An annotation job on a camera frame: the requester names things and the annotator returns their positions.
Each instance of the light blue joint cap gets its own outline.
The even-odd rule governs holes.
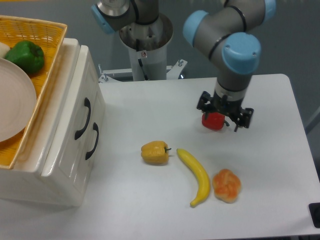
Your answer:
[[[259,66],[260,55],[259,40],[245,32],[230,35],[222,49],[222,59],[225,65],[240,75],[253,73]]]
[[[91,11],[93,13],[93,16],[100,26],[100,28],[106,33],[106,34],[114,34],[115,30],[112,29],[112,27],[109,25],[109,23],[105,20],[105,18],[101,15],[99,10],[97,9],[96,5],[93,5],[91,7]]]
[[[198,27],[206,15],[208,15],[206,11],[195,11],[187,18],[183,25],[183,36],[192,47],[194,46],[194,40]]]
[[[277,3],[276,0],[264,0],[265,12],[264,12],[264,20],[263,22],[268,21],[273,18],[276,14]]]

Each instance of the yellow basket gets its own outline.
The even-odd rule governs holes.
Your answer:
[[[67,32],[67,25],[57,22],[0,15],[0,42],[13,47],[22,40],[39,45],[44,52],[44,67],[36,74],[29,74],[37,102],[27,126],[15,136],[0,142],[0,169],[12,169],[17,155],[23,150],[28,134],[33,130],[35,118],[43,102],[44,92],[54,69],[59,49]]]

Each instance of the bolt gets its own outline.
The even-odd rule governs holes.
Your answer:
[[[178,66],[181,67],[183,63],[184,63],[184,61],[183,61],[182,59],[180,59],[180,60],[178,61]]]
[[[108,75],[106,73],[104,73],[103,75],[104,75],[104,80],[107,82],[109,80]]]
[[[98,67],[99,67],[99,70],[100,70],[100,74],[103,74],[104,71],[102,71],[102,68],[101,68],[101,65],[100,65],[100,64],[98,64]]]

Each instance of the pepper stem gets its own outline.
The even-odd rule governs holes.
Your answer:
[[[171,150],[171,147],[170,148],[166,148],[164,147],[164,152],[166,153],[167,151]]]

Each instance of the white plate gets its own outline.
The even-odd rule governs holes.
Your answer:
[[[17,65],[0,58],[0,142],[28,124],[37,102],[35,87]]]

